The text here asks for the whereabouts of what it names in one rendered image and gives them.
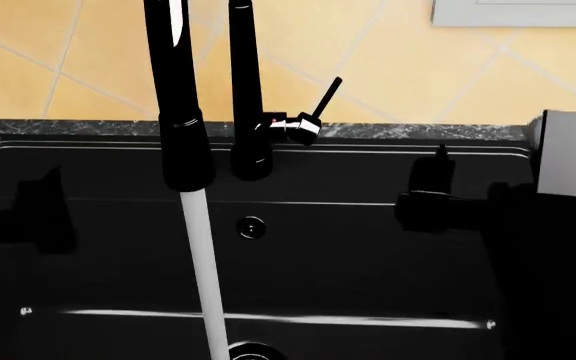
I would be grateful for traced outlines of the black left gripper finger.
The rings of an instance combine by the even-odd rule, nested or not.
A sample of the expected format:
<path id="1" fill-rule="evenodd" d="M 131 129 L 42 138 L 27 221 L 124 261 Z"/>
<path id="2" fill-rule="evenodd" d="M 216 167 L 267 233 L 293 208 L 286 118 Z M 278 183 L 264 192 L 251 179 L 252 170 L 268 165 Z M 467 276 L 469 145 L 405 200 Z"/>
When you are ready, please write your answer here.
<path id="1" fill-rule="evenodd" d="M 53 167 L 41 179 L 17 184 L 15 210 L 28 212 L 66 212 L 61 167 Z"/>
<path id="2" fill-rule="evenodd" d="M 77 250 L 77 231 L 68 211 L 26 212 L 20 227 L 22 239 L 36 245 L 42 255 L 72 254 Z"/>

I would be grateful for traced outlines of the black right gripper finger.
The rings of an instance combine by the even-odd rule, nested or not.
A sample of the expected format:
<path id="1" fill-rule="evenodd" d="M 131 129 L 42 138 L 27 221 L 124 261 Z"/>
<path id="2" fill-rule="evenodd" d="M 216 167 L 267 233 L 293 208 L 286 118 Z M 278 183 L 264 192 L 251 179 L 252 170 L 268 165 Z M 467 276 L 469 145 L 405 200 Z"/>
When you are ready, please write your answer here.
<path id="1" fill-rule="evenodd" d="M 402 229 L 419 233 L 478 230 L 488 211 L 487 200 L 423 191 L 399 194 L 394 208 Z"/>
<path id="2" fill-rule="evenodd" d="M 447 147 L 440 144 L 433 156 L 414 161 L 408 190 L 450 195 L 455 169 L 456 162 L 449 158 Z"/>

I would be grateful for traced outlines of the black sink basin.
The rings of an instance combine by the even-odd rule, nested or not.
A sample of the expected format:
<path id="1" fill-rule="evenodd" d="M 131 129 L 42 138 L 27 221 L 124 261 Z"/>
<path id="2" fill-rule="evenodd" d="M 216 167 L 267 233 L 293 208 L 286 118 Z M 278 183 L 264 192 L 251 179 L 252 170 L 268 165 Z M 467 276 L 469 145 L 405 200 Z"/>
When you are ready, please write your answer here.
<path id="1" fill-rule="evenodd" d="M 477 233 L 396 221 L 432 140 L 281 144 L 266 179 L 236 179 L 212 142 L 207 203 L 229 341 L 288 360 L 505 360 L 503 300 Z M 157 140 L 9 137 L 0 210 L 61 167 L 72 254 L 0 244 L 0 360 L 210 360 L 183 212 Z M 236 222 L 261 218 L 261 239 Z"/>

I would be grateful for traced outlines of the black pull-down sink faucet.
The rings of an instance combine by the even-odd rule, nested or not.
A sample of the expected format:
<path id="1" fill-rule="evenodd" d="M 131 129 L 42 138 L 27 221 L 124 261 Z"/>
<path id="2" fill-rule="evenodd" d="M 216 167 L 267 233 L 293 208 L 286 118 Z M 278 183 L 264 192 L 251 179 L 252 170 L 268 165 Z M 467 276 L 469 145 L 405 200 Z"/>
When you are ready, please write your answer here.
<path id="1" fill-rule="evenodd" d="M 163 176 L 173 191 L 206 188 L 216 176 L 195 78 L 188 0 L 143 0 L 148 50 L 159 107 Z M 234 176 L 256 181 L 273 168 L 264 112 L 252 0 L 229 0 L 235 143 Z"/>

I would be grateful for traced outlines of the round chrome sink drain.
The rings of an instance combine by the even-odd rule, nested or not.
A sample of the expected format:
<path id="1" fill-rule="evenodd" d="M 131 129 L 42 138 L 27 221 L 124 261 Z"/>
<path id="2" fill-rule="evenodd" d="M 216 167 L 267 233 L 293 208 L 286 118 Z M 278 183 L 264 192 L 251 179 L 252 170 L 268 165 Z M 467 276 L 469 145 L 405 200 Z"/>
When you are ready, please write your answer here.
<path id="1" fill-rule="evenodd" d="M 228 350 L 230 360 L 288 360 L 283 353 L 274 347 L 253 341 L 231 344 Z"/>

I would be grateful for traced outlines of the white water stream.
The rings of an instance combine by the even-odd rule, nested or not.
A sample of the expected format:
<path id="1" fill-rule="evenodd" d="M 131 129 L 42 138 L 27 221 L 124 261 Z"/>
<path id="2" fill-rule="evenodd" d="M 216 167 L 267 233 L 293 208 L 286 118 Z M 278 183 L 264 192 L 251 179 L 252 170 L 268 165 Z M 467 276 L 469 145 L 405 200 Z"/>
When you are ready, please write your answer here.
<path id="1" fill-rule="evenodd" d="M 230 360 L 206 191 L 179 194 L 211 360 Z"/>

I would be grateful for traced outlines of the round chrome overflow hole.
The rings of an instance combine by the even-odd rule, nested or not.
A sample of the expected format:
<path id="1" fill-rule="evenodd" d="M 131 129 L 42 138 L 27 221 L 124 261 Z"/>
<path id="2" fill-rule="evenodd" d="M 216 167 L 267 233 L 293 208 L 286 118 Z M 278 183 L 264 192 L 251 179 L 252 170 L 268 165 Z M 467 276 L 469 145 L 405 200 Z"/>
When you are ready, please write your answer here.
<path id="1" fill-rule="evenodd" d="M 236 222 L 236 230 L 243 239 L 261 239 L 267 230 L 265 222 L 255 216 L 247 216 Z"/>

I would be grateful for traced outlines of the grey window frame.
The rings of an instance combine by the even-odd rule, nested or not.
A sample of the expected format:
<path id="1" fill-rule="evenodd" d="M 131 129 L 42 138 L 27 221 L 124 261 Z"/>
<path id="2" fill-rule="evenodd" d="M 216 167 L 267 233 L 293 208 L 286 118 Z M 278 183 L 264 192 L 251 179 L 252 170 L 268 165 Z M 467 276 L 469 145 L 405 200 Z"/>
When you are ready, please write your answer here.
<path id="1" fill-rule="evenodd" d="M 434 0 L 432 25 L 576 28 L 576 0 Z"/>

